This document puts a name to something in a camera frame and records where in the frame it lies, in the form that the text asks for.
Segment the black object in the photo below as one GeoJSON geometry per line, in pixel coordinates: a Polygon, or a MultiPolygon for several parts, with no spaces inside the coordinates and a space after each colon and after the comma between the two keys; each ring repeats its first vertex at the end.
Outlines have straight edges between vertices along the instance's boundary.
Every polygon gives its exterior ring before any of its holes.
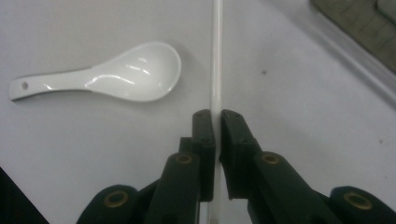
{"type": "Polygon", "coordinates": [[[229,197],[248,199],[254,224],[396,223],[389,207],[361,189],[337,188],[330,198],[312,190],[285,158],[261,150],[242,115],[223,110],[221,130],[229,197]]]}
{"type": "Polygon", "coordinates": [[[144,189],[116,185],[99,192],[78,224],[193,224],[199,202],[213,198],[216,144],[209,110],[192,117],[192,137],[180,139],[161,178],[144,189]]]}
{"type": "Polygon", "coordinates": [[[0,223],[48,224],[8,175],[0,168],[0,223]]]}
{"type": "MultiPolygon", "coordinates": [[[[215,138],[209,110],[193,115],[192,137],[180,139],[159,180],[140,191],[113,186],[98,193],[78,224],[198,223],[199,202],[213,198],[215,138]]],[[[341,187],[328,198],[312,190],[285,158],[262,151],[242,115],[221,113],[230,199],[248,199],[254,224],[391,224],[396,214],[361,189],[341,187]]]]}

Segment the brass screw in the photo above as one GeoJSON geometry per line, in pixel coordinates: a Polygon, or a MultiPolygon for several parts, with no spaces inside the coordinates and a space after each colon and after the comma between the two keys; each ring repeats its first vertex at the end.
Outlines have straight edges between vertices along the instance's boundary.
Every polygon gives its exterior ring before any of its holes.
{"type": "Polygon", "coordinates": [[[192,162],[192,157],[190,155],[186,155],[186,154],[178,155],[176,157],[176,161],[181,164],[189,164],[192,162]]]}
{"type": "Polygon", "coordinates": [[[279,158],[273,154],[262,155],[262,160],[269,164],[278,164],[280,162],[279,158]]]}
{"type": "Polygon", "coordinates": [[[372,203],[368,199],[355,192],[345,193],[344,200],[361,210],[370,210],[373,208],[372,203]]]}
{"type": "Polygon", "coordinates": [[[106,207],[120,207],[128,201],[128,193],[123,190],[113,191],[105,197],[104,204],[106,207]]]}

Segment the white table surface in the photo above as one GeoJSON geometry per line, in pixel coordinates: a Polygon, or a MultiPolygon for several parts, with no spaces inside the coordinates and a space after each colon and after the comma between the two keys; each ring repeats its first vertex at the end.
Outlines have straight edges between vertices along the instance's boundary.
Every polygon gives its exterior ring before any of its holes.
{"type": "MultiPolygon", "coordinates": [[[[75,223],[111,185],[142,189],[162,173],[191,115],[209,108],[211,1],[1,1],[0,166],[49,223],[75,223]],[[171,44],[181,80],[131,103],[89,92],[17,102],[15,77],[105,62],[148,41],[171,44]]],[[[396,209],[396,113],[356,64],[310,32],[305,0],[224,2],[224,108],[241,113],[264,150],[283,155],[317,191],[350,185],[396,209]]],[[[249,223],[228,201],[221,223],[249,223]]]]}

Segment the white ceramic spoon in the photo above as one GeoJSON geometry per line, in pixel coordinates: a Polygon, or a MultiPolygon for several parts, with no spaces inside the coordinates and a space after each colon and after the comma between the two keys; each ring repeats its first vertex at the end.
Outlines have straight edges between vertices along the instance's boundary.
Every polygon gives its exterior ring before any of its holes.
{"type": "Polygon", "coordinates": [[[93,91],[129,101],[153,101],[171,91],[181,62],[169,45],[151,42],[89,69],[19,77],[9,85],[9,99],[51,91],[93,91]]]}

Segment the white surface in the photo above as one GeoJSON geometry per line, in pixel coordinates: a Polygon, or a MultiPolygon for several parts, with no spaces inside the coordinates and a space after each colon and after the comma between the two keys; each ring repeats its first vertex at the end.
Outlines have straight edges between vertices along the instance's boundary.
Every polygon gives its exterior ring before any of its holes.
{"type": "MultiPolygon", "coordinates": [[[[224,6],[223,108],[313,189],[354,186],[396,210],[394,102],[322,39],[307,1],[224,6]]],[[[224,203],[222,223],[249,223],[246,207],[224,203]]]]}
{"type": "Polygon", "coordinates": [[[9,85],[9,99],[52,91],[93,91],[129,101],[154,101],[176,86],[180,69],[180,57],[172,46],[150,42],[92,68],[19,77],[9,85]]]}
{"type": "Polygon", "coordinates": [[[210,224],[218,224],[221,222],[221,164],[219,155],[221,152],[221,101],[222,101],[222,33],[223,33],[223,1],[213,0],[212,8],[212,64],[211,64],[211,97],[210,112],[212,116],[213,131],[216,141],[216,162],[214,175],[214,193],[213,200],[208,206],[208,221],[210,224]]]}
{"type": "Polygon", "coordinates": [[[100,190],[142,189],[191,136],[210,106],[211,2],[0,1],[0,166],[49,223],[76,223],[100,190]],[[181,58],[180,80],[159,101],[91,92],[11,102],[16,77],[104,63],[162,41],[181,58]]]}
{"type": "MultiPolygon", "coordinates": [[[[75,222],[105,187],[143,188],[191,136],[191,115],[210,105],[211,10],[209,1],[0,2],[0,165],[50,223],[75,222]],[[180,82],[157,102],[7,98],[15,77],[102,63],[152,40],[182,61],[180,82]]],[[[351,185],[396,209],[394,102],[316,23],[301,23],[307,13],[305,0],[224,2],[223,108],[313,189],[351,185]]],[[[221,193],[221,223],[249,223],[246,201],[221,193]]]]}

